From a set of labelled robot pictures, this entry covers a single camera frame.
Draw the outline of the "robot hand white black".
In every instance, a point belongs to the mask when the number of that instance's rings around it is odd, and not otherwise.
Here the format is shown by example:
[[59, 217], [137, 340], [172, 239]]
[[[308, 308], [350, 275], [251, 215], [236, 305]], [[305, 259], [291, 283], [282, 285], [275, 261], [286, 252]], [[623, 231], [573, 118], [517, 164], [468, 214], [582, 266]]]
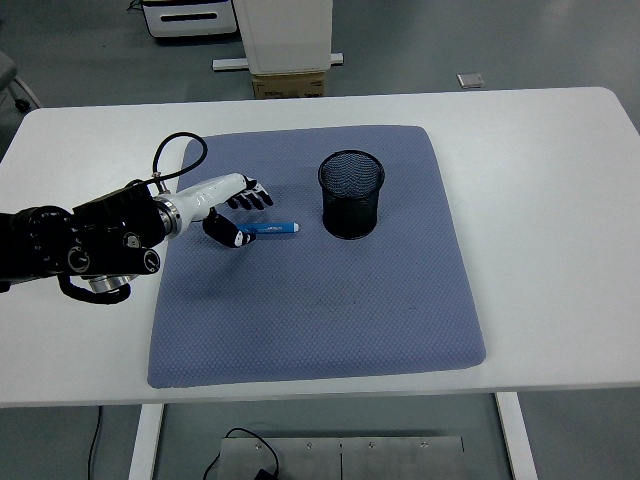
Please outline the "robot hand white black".
[[217, 208], [226, 204], [231, 209], [264, 210], [273, 205], [266, 189], [255, 179], [239, 173], [219, 176], [168, 195], [171, 229], [169, 238], [186, 231], [191, 223], [200, 222], [206, 235], [228, 248], [240, 248], [255, 240], [221, 215]]

